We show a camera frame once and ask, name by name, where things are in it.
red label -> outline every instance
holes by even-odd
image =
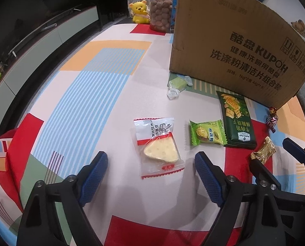
[[[167,166],[163,166],[163,167],[162,167],[162,170],[170,170],[170,169],[172,169],[173,167],[175,167],[175,164],[170,164],[170,165],[167,165]]]

tablecloth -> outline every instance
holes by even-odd
[[[9,245],[37,180],[62,181],[77,174],[98,151],[109,167],[84,211],[99,239],[111,245],[199,245],[219,208],[196,174],[193,158],[204,151],[224,172],[252,182],[250,150],[190,145],[189,120],[221,119],[216,91],[224,88],[193,79],[193,86],[168,100],[173,35],[148,25],[114,25],[88,42],[54,75],[24,118],[9,146],[8,171],[0,172],[0,234]],[[269,135],[268,109],[246,99],[258,147]],[[278,110],[277,152],[266,166],[285,191],[305,194],[305,168],[282,148],[290,137],[305,148],[305,117],[296,97]],[[173,136],[185,169],[171,175],[140,177],[134,119],[174,117]],[[240,232],[242,203],[228,245]],[[57,212],[65,239],[74,245],[61,204]]]

yellow teddy bear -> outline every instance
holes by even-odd
[[[146,0],[142,0],[141,2],[135,2],[129,4],[130,8],[134,13],[133,22],[135,22],[136,24],[149,23],[149,16],[147,13],[146,3],[147,3]]]

cardboard box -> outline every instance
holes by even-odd
[[[258,0],[178,0],[170,71],[280,108],[305,82],[305,41]]]

teddy bear figurine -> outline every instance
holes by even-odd
[[[302,20],[291,22],[291,26],[305,38],[305,23]]]
[[[135,2],[129,4],[132,9],[134,16],[133,22],[136,24],[148,24],[149,23],[149,15],[147,13],[147,1],[142,0],[141,2]]]

